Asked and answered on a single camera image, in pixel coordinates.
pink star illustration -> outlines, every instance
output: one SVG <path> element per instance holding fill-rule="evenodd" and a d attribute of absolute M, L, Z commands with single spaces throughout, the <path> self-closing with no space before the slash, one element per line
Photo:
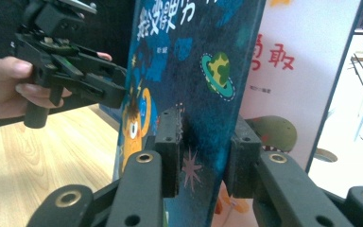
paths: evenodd
<path fill-rule="evenodd" d="M 185 172 L 185 180 L 184 180 L 184 187 L 187 186 L 187 181 L 190 180 L 191 184 L 191 190 L 194 192 L 194 180 L 197 180 L 199 183 L 201 183 L 201 180 L 199 179 L 199 176 L 196 173 L 196 170 L 199 170 L 202 168 L 202 165 L 196 165 L 196 155 L 194 154 L 194 157 L 191 158 L 191 148 L 188 150 L 188 160 L 183 158 L 184 166 L 182 167 L 182 171 Z"/>

blue book cover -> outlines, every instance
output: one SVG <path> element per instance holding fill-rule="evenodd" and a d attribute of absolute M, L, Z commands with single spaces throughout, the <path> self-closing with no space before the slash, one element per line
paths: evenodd
<path fill-rule="evenodd" d="M 138 0 L 114 178 L 155 135 L 160 113 L 188 115 L 179 195 L 169 226 L 210 226 L 264 0 Z"/>

wooden surface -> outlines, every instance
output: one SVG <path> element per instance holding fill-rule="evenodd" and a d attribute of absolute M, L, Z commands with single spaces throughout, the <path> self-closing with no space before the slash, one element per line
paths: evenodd
<path fill-rule="evenodd" d="M 0 226 L 26 226 L 55 189 L 112 180 L 118 125 L 97 105 L 52 114 L 39 130 L 0 128 Z"/>

hand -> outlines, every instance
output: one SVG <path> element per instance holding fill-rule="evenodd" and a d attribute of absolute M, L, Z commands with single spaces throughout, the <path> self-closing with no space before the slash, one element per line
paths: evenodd
<path fill-rule="evenodd" d="M 24 115 L 27 101 L 45 108 L 59 106 L 49 101 L 50 90 L 36 84 L 27 83 L 31 76 L 32 65 L 13 57 L 0 59 L 0 119 Z M 66 89 L 62 96 L 70 96 Z"/>

book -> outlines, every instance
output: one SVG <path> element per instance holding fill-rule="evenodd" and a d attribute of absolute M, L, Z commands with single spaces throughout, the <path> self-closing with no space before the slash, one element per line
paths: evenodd
<path fill-rule="evenodd" d="M 179 194 L 164 200 L 169 226 L 211 225 L 264 5 L 136 1 L 113 177 L 156 135 L 161 112 L 188 116 Z"/>

